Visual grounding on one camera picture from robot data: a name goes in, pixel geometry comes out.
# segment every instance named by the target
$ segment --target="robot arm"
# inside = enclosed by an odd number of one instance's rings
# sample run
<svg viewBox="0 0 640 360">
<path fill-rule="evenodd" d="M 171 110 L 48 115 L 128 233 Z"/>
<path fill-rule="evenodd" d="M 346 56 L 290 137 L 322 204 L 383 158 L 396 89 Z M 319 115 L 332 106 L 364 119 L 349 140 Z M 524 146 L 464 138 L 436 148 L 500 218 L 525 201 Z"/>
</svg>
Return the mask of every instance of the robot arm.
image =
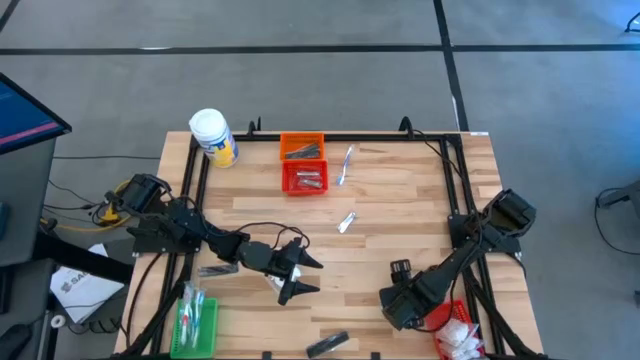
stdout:
<svg viewBox="0 0 640 360">
<path fill-rule="evenodd" d="M 169 200 L 162 201 L 163 196 Z M 206 221 L 200 209 L 188 207 L 191 199 L 174 197 L 169 184 L 153 175 L 137 174 L 120 194 L 110 191 L 105 197 L 117 208 L 141 219 L 136 228 L 128 229 L 137 239 L 168 238 L 186 251 L 196 251 L 203 241 L 227 263 L 239 262 L 247 269 L 283 279 L 284 286 L 278 298 L 280 305 L 285 305 L 293 296 L 320 291 L 315 286 L 291 280 L 298 264 L 317 269 L 323 267 L 307 253 L 301 237 L 275 250 L 268 244 L 250 241 L 247 233 L 219 229 Z"/>
</svg>

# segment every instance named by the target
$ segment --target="white bottle cap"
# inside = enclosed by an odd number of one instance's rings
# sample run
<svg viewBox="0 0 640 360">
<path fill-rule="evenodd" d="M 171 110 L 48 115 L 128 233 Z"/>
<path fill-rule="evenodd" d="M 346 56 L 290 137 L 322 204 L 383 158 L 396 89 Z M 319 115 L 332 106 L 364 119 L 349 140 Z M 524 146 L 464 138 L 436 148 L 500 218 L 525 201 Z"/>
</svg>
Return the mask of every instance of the white bottle cap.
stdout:
<svg viewBox="0 0 640 360">
<path fill-rule="evenodd" d="M 189 127 L 196 139 L 209 142 L 218 140 L 225 135 L 227 122 L 220 111 L 216 109 L 202 109 L 191 117 Z"/>
</svg>

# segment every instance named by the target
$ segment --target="white paper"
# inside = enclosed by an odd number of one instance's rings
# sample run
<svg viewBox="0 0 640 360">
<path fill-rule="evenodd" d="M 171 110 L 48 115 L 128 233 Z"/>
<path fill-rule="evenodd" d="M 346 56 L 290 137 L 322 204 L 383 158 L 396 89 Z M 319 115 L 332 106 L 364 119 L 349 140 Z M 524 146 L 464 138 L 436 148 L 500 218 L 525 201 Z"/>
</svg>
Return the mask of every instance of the white paper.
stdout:
<svg viewBox="0 0 640 360">
<path fill-rule="evenodd" d="M 89 251 L 107 257 L 102 244 L 93 245 Z M 74 305 L 93 305 L 66 309 L 71 319 L 80 324 L 96 311 L 104 300 L 109 299 L 124 287 L 119 282 L 106 280 L 88 273 L 61 267 L 51 277 L 50 289 L 63 307 Z"/>
</svg>

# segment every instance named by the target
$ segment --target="yellow cable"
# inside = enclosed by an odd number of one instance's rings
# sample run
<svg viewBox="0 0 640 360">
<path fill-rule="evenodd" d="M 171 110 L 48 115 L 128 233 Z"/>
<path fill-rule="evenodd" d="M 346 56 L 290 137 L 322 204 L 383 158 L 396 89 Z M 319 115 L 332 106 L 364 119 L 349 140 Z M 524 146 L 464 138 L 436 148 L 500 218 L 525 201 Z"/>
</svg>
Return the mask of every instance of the yellow cable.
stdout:
<svg viewBox="0 0 640 360">
<path fill-rule="evenodd" d="M 123 182 L 121 182 L 118 186 L 116 186 L 116 189 L 114 190 L 115 193 L 117 193 L 118 191 L 120 191 L 124 186 L 126 186 L 131 180 L 125 180 Z M 103 232 L 103 231 L 108 231 L 108 230 L 112 230 L 115 229 L 119 226 L 121 226 L 122 224 L 124 224 L 125 222 L 127 222 L 129 219 L 131 219 L 131 216 L 127 216 L 126 218 L 118 221 L 115 224 L 109 225 L 109 226 L 105 226 L 103 228 L 83 228 L 83 227 L 79 227 L 79 226 L 71 226 L 71 225 L 56 225 L 56 228 L 60 228 L 60 229 L 65 229 L 65 230 L 69 230 L 69 231 L 76 231 L 76 232 Z M 49 224 L 49 222 L 43 218 L 40 218 L 40 222 L 47 225 Z"/>
</svg>

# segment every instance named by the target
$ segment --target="wooden tabletop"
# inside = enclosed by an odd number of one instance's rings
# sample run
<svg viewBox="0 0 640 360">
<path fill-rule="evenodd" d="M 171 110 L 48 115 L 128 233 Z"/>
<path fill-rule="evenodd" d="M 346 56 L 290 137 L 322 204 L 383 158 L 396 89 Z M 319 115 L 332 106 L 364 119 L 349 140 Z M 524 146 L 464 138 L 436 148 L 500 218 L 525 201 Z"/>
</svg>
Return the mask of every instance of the wooden tabletop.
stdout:
<svg viewBox="0 0 640 360">
<path fill-rule="evenodd" d="M 502 189 L 491 141 L 483 134 L 463 133 L 462 139 L 473 195 L 482 208 Z M 189 140 L 188 132 L 167 134 L 158 176 L 174 189 L 181 186 Z M 451 253 L 442 161 L 420 142 L 355 143 L 345 184 L 335 186 L 349 145 L 326 143 L 330 186 L 322 196 L 282 193 L 278 142 L 240 142 L 240 156 L 233 167 L 209 170 L 203 208 L 210 222 L 224 229 L 256 221 L 297 226 L 311 238 L 309 253 L 324 264 L 324 269 L 301 267 L 300 280 L 319 286 L 319 293 L 300 295 L 280 306 L 260 273 L 241 267 L 237 274 L 200 279 L 197 268 L 219 261 L 208 249 L 196 255 L 192 280 L 220 302 L 217 358 L 259 358 L 263 351 L 272 351 L 276 359 L 302 358 L 307 346 L 342 330 L 349 332 L 351 340 L 333 357 L 369 358 L 371 352 L 380 352 L 383 358 L 438 358 L 430 334 L 391 327 L 382 316 L 378 291 L 391 285 L 389 262 L 406 258 L 418 270 L 440 263 Z M 449 153 L 455 158 L 452 148 Z M 199 152 L 192 197 L 201 156 Z M 461 196 L 460 181 L 455 181 Z M 462 197 L 458 202 L 464 208 Z M 357 219 L 340 234 L 336 226 L 350 211 L 357 213 Z M 252 240 L 273 244 L 278 230 L 251 227 L 245 231 Z M 291 238 L 286 233 L 281 241 Z M 131 289 L 152 257 L 136 261 Z M 525 344 L 542 351 L 522 270 L 505 255 L 489 254 L 487 261 L 499 310 Z M 162 256 L 142 287 L 132 339 L 156 311 L 165 264 Z M 456 297 L 464 300 L 462 281 L 458 284 Z M 132 296 L 130 291 L 125 315 Z M 174 317 L 175 306 L 167 317 L 163 351 L 169 349 Z M 484 313 L 482 318 L 489 339 Z M 120 333 L 115 351 L 125 347 Z"/>
</svg>

